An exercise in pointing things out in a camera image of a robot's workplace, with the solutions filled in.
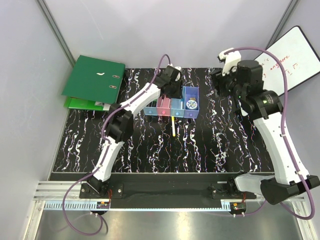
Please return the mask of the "pink bin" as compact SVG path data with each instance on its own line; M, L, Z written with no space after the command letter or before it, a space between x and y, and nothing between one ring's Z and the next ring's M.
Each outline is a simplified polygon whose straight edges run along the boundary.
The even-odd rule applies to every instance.
M158 116L170 116L171 115L171 99L167 97L159 97L156 105Z

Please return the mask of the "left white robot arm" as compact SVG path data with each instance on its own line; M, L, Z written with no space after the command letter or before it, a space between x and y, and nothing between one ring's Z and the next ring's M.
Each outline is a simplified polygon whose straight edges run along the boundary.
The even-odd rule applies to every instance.
M160 97L181 98L181 70L180 66L173 67L169 64L162 72L156 73L134 96L122 103L111 105L101 130L104 140L102 151L92 173L82 180L81 198L84 198L85 194L103 198L111 192L109 182L112 168L120 149L134 133L135 116Z

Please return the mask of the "teal blue bin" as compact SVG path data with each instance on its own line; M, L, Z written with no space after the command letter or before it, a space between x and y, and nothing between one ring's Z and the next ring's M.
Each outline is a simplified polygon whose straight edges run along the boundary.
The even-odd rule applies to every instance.
M181 109L180 100L183 100L183 99L178 99L178 98L171 99L170 115L176 118L183 118L185 114L185 107L184 107L185 101L183 100L183 108Z

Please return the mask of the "light blue bin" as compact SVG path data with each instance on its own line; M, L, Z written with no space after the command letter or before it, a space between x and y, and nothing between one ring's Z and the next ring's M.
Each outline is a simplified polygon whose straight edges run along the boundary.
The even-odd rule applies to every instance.
M144 109L143 112L146 116L157 116L158 111L157 111L157 100L152 101L149 103Z

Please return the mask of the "green ring binder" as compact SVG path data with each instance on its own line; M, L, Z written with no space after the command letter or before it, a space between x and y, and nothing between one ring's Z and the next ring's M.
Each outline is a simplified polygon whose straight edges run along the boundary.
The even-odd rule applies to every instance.
M117 102L125 64L80 55L62 91L64 107L108 111Z

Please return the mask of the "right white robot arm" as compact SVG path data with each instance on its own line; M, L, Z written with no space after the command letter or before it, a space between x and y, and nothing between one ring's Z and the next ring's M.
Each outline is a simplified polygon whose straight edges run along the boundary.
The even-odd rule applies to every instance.
M305 186L313 189L320 185L319 177L309 174L297 151L288 151L285 142L292 140L281 128L283 105L276 92L264 89L263 68L257 61L241 60L229 73L219 70L211 79L217 95L232 96L240 102L262 136L274 168L274 176L239 174L227 185L230 197L251 192L276 205L306 192Z

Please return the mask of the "yellow capped white marker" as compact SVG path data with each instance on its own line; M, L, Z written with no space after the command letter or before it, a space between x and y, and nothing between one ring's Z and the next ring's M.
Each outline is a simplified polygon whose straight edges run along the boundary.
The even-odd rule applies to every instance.
M171 116L171 126L172 126L172 136L176 136L176 127L175 127L175 118L174 116Z

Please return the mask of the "purple bin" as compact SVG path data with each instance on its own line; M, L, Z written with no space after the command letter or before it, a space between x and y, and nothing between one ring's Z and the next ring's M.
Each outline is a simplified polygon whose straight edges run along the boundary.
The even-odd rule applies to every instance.
M183 87L184 99L184 118L196 119L200 110L200 97L199 88L184 86Z

